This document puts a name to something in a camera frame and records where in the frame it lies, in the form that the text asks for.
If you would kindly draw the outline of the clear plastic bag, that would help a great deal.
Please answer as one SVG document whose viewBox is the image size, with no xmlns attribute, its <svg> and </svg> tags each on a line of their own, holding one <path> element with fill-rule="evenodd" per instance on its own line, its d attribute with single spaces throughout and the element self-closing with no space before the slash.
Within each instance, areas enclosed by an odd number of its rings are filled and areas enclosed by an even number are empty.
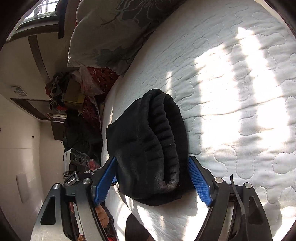
<svg viewBox="0 0 296 241">
<path fill-rule="evenodd" d="M 84 95 L 96 96 L 104 93 L 85 66 L 81 66 L 78 70 L 73 71 L 72 77 L 81 85 Z"/>
</svg>

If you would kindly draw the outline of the black pants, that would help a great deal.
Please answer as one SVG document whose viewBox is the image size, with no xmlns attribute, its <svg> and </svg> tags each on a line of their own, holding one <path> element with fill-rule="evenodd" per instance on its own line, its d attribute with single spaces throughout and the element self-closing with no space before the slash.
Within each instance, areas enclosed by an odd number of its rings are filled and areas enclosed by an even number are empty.
<svg viewBox="0 0 296 241">
<path fill-rule="evenodd" d="M 108 125 L 106 139 L 123 195 L 158 206 L 193 188 L 185 124 L 169 94 L 152 89 L 135 100 Z"/>
</svg>

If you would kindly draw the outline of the cardboard box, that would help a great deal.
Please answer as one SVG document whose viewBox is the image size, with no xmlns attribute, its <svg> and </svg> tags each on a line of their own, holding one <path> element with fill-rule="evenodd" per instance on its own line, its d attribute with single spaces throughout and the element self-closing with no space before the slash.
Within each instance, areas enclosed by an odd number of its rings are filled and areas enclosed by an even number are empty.
<svg viewBox="0 0 296 241">
<path fill-rule="evenodd" d="M 67 108 L 81 109 L 85 95 L 82 93 L 81 85 L 74 79 L 70 79 L 64 96 L 64 104 Z"/>
</svg>

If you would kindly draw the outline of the dark green jacket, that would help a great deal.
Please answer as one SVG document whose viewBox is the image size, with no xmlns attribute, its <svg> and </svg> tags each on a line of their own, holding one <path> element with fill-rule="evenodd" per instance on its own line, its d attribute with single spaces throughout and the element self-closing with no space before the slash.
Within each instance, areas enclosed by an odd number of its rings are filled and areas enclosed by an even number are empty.
<svg viewBox="0 0 296 241">
<path fill-rule="evenodd" d="M 76 149 L 101 165 L 103 140 L 100 128 L 87 121 L 76 109 L 70 108 L 66 114 L 67 118 L 63 123 L 64 152 Z"/>
</svg>

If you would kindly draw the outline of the beige floral pillow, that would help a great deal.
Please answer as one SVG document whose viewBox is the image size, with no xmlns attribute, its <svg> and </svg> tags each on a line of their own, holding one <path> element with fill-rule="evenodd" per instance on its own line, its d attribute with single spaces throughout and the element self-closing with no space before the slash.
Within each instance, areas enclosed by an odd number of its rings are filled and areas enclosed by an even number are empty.
<svg viewBox="0 0 296 241">
<path fill-rule="evenodd" d="M 69 67 L 109 68 L 121 75 L 156 28 L 183 1 L 80 1 Z"/>
</svg>

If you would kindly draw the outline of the red patterned bedsheet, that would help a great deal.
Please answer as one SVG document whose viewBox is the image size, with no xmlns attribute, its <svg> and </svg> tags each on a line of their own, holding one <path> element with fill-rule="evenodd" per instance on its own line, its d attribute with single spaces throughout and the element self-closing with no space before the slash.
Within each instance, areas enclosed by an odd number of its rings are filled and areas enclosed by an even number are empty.
<svg viewBox="0 0 296 241">
<path fill-rule="evenodd" d="M 88 97 L 107 94 L 119 78 L 119 75 L 109 68 L 81 66 L 78 72 L 81 90 Z"/>
</svg>

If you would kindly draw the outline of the white quilted bed cover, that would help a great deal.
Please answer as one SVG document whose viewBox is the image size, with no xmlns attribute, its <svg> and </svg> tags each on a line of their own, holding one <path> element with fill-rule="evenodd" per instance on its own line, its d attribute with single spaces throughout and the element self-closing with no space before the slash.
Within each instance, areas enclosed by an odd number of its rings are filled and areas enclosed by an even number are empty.
<svg viewBox="0 0 296 241">
<path fill-rule="evenodd" d="M 103 128 L 151 89 L 170 94 L 189 154 L 251 183 L 274 240 L 295 222 L 295 38 L 262 1 L 187 1 L 110 90 Z"/>
</svg>

